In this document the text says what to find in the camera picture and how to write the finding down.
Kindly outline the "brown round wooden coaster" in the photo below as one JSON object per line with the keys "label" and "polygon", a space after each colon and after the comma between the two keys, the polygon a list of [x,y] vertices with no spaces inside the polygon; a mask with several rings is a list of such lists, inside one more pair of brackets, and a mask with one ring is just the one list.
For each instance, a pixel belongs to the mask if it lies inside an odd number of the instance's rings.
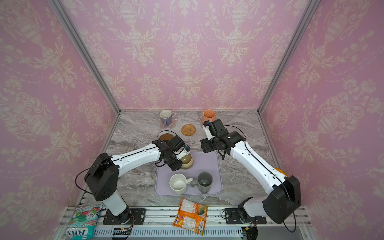
{"label": "brown round wooden coaster", "polygon": [[160,140],[167,142],[167,141],[171,141],[174,138],[174,135],[167,133],[167,134],[162,134],[159,138]]}

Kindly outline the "cream yellow mug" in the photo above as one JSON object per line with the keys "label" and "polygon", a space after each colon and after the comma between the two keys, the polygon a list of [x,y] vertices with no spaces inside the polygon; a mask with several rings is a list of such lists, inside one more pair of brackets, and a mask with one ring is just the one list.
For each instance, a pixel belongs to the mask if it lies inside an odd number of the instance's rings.
{"label": "cream yellow mug", "polygon": [[183,170],[187,170],[187,169],[190,169],[193,164],[194,164],[194,158],[191,154],[189,155],[186,155],[184,157],[181,158],[181,162],[182,162],[182,169]]}

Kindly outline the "woven rattan round coaster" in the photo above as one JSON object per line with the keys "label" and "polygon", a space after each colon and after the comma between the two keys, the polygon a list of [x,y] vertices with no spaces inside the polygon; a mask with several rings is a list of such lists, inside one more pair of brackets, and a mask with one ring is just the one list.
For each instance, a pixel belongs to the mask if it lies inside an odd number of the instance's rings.
{"label": "woven rattan round coaster", "polygon": [[181,133],[185,136],[193,136],[196,133],[196,127],[192,124],[182,126]]}

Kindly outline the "lavender mug white inside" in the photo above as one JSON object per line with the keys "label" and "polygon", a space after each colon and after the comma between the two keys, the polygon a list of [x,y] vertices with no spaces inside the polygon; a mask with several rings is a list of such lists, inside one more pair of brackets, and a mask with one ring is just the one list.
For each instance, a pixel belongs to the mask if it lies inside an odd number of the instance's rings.
{"label": "lavender mug white inside", "polygon": [[170,110],[163,110],[160,112],[161,122],[164,126],[170,126],[173,122],[173,115]]}

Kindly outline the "peach pink mug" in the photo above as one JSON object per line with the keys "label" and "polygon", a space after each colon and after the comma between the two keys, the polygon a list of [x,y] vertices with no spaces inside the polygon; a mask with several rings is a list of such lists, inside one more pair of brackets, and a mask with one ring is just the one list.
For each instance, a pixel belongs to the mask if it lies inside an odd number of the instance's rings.
{"label": "peach pink mug", "polygon": [[202,117],[203,122],[209,121],[213,122],[216,120],[216,112],[213,110],[205,110],[203,111],[203,117]]}

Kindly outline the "pink flower silicone coaster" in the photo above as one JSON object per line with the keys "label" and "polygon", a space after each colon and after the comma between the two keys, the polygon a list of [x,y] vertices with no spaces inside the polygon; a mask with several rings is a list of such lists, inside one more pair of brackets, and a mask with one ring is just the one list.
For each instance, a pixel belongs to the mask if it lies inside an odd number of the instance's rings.
{"label": "pink flower silicone coaster", "polygon": [[174,116],[171,116],[169,118],[159,118],[159,124],[160,128],[162,129],[171,129],[176,127],[176,123],[178,121],[178,118],[175,118]]}

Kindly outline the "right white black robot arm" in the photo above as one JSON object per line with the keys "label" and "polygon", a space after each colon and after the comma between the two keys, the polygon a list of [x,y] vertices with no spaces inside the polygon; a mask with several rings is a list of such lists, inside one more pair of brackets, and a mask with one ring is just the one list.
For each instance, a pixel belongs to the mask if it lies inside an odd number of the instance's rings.
{"label": "right white black robot arm", "polygon": [[261,158],[238,132],[224,132],[212,135],[206,130],[201,140],[203,152],[224,151],[239,161],[261,184],[267,197],[264,200],[247,198],[238,205],[238,212],[245,223],[257,216],[267,216],[273,222],[282,224],[301,206],[299,180],[287,177]]}

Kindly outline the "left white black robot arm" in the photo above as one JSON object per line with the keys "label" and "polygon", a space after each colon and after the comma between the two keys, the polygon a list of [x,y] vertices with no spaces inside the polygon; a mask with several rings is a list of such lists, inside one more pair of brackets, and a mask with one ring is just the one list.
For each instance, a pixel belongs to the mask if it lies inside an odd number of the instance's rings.
{"label": "left white black robot arm", "polygon": [[148,163],[164,162],[172,171],[181,169],[181,158],[190,154],[188,145],[173,147],[170,142],[154,141],[138,150],[110,156],[100,154],[88,169],[84,181],[97,202],[107,208],[107,220],[112,224],[125,224],[133,214],[117,190],[118,180],[127,172]]}

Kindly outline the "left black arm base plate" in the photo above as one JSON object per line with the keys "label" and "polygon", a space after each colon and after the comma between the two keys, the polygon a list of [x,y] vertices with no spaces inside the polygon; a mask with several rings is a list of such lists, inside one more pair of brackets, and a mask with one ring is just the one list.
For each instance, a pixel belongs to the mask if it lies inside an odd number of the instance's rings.
{"label": "left black arm base plate", "polygon": [[144,208],[127,208],[118,216],[114,216],[112,212],[107,209],[104,215],[104,225],[143,225],[146,215]]}

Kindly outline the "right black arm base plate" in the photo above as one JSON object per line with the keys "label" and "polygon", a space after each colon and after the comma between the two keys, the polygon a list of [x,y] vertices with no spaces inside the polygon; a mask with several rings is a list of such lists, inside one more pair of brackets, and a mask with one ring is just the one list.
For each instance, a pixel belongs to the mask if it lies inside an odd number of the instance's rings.
{"label": "right black arm base plate", "polygon": [[266,217],[250,217],[244,210],[238,208],[225,208],[224,219],[227,225],[265,225],[267,223]]}

